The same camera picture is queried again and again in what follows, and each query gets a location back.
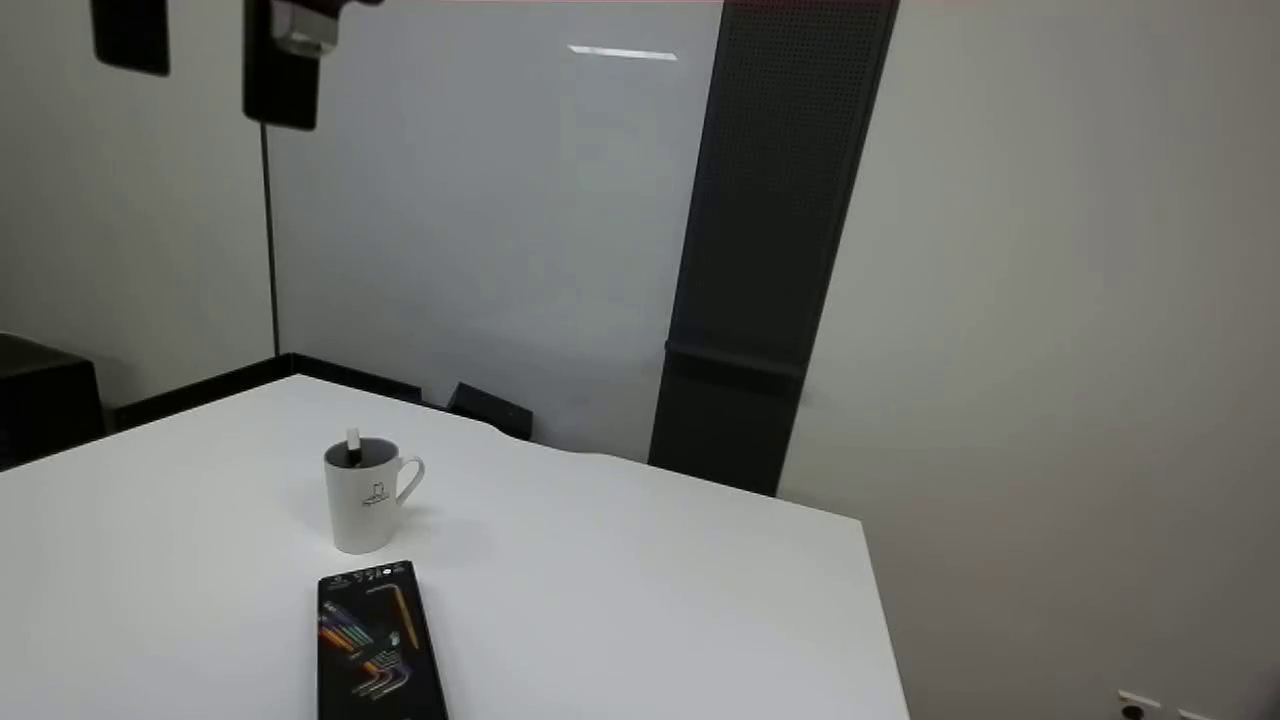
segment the white wall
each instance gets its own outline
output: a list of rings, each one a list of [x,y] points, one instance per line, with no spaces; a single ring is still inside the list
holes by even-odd
[[[1280,712],[1280,6],[903,0],[784,495],[927,720]]]
[[[174,78],[96,65],[89,0],[0,23],[0,331],[96,362],[125,406],[273,354],[239,0],[172,0]]]
[[[647,451],[721,0],[346,7],[273,134],[282,345]],[[662,53],[578,56],[572,43]]]

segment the mug handle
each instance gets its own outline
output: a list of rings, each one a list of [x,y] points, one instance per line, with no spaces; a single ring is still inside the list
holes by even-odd
[[[418,458],[399,458],[396,460],[396,484],[399,484],[402,463],[412,463],[412,480],[402,484],[402,494],[396,494],[396,504],[402,504],[427,476],[427,463]]]

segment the white mug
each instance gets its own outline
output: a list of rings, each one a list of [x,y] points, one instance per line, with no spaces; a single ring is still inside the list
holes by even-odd
[[[418,490],[427,463],[399,458],[386,441],[333,444],[325,451],[327,525],[339,552],[374,552],[393,546],[402,501]]]

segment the black speaker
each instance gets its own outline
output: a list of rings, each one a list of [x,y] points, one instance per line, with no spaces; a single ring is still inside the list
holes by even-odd
[[[82,444],[101,420],[89,362],[0,335],[0,467]]]

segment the smartphone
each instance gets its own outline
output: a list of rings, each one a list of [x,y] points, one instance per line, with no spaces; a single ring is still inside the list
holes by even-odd
[[[320,720],[449,720],[412,566],[320,582]]]

